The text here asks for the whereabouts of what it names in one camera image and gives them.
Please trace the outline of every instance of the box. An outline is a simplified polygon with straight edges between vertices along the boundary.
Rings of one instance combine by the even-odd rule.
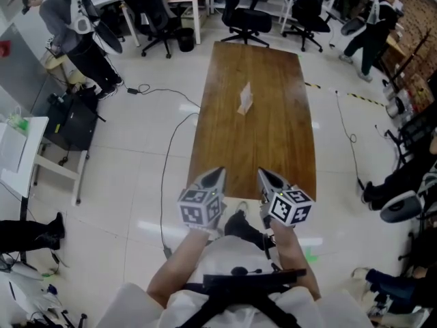
[[[0,123],[0,173],[3,169],[17,172],[26,137],[10,125]]]
[[[191,28],[194,29],[194,16],[193,16],[193,7],[189,7],[185,10],[185,12],[181,15],[181,24],[182,28]],[[199,8],[199,25],[205,24],[206,21],[206,9]]]

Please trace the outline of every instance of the yellow and black tape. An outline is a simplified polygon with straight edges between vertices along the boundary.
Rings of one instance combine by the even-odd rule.
[[[306,85],[306,86],[315,87],[316,89],[322,89],[322,87],[321,87],[320,85],[317,85],[317,84],[305,83],[305,85]],[[362,96],[359,96],[359,95],[356,95],[356,94],[349,93],[348,96],[353,96],[353,97],[355,97],[355,98],[359,98],[360,100],[363,100],[363,101],[367,101],[367,102],[373,103],[374,105],[378,105],[378,106],[385,107],[385,105],[383,105],[382,103],[376,102],[376,101],[374,101],[374,100],[370,100],[370,99],[368,99],[368,98],[365,98],[365,97],[362,97]]]

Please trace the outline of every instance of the trash can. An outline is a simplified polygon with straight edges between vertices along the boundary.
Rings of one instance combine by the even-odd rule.
[[[178,39],[179,49],[182,52],[190,52],[194,49],[194,30],[191,28],[181,28],[175,31]]]

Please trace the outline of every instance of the white tile floor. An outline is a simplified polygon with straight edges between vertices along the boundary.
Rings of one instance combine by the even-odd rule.
[[[374,80],[367,84],[354,69],[360,64],[360,55],[354,58],[354,67],[348,66],[338,60],[339,49],[328,47],[331,37],[340,49],[348,43],[346,38],[338,41],[336,22],[331,26],[335,26],[335,35],[331,32],[317,36],[324,46],[322,54],[309,43],[307,52],[301,53],[300,40],[282,38],[277,25],[262,36],[272,48],[299,54],[305,81],[322,86],[321,90],[307,87],[317,164],[317,204],[310,219],[296,231],[302,238],[322,243],[312,248],[312,254],[319,256],[313,268],[323,292],[338,288],[358,266],[397,273],[397,257],[406,247],[410,229],[408,222],[384,223],[377,212],[369,211],[360,201],[354,160],[333,88],[340,93],[345,126],[349,134],[356,135],[358,171],[364,181],[382,182],[392,171],[393,146],[379,136],[375,125],[381,133],[393,126],[384,107],[346,96],[352,92],[385,103],[382,76],[377,70],[371,71]],[[202,29],[202,44],[191,53],[179,52],[172,42],[171,60],[165,59],[164,46],[156,46],[142,58],[128,38],[124,54],[111,59],[128,86],[148,83],[152,89],[179,90],[200,104],[213,42],[227,36],[216,14]],[[145,44],[147,39],[141,37],[141,41]],[[66,218],[67,237],[59,255],[68,268],[61,267],[51,281],[72,313],[88,314],[89,327],[96,324],[123,282],[146,288],[165,261],[159,228],[160,178],[170,136],[192,111],[196,108],[175,93],[134,96],[120,88],[116,96],[100,104],[100,115],[107,123],[99,122],[94,135],[83,178],[82,204],[69,205],[72,185],[68,180],[41,171],[39,185],[30,199],[32,214],[38,221],[48,222],[60,210]],[[188,175],[195,120],[180,127],[167,164],[163,229],[172,247],[186,234],[175,201]],[[46,154],[54,161],[63,155],[56,147]],[[70,156],[68,166],[72,167],[78,156]],[[230,204],[227,216],[236,201]],[[257,202],[251,203],[248,218],[253,225],[261,226]],[[45,249],[29,253],[29,261],[41,271],[53,266]]]

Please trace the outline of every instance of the brick wall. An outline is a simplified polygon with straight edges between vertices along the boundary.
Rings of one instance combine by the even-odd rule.
[[[401,0],[405,16],[399,23],[405,28],[399,42],[407,55],[411,54],[427,28],[432,28],[431,36],[422,46],[418,55],[405,70],[406,79],[414,73],[427,79],[437,69],[437,2],[434,0]]]

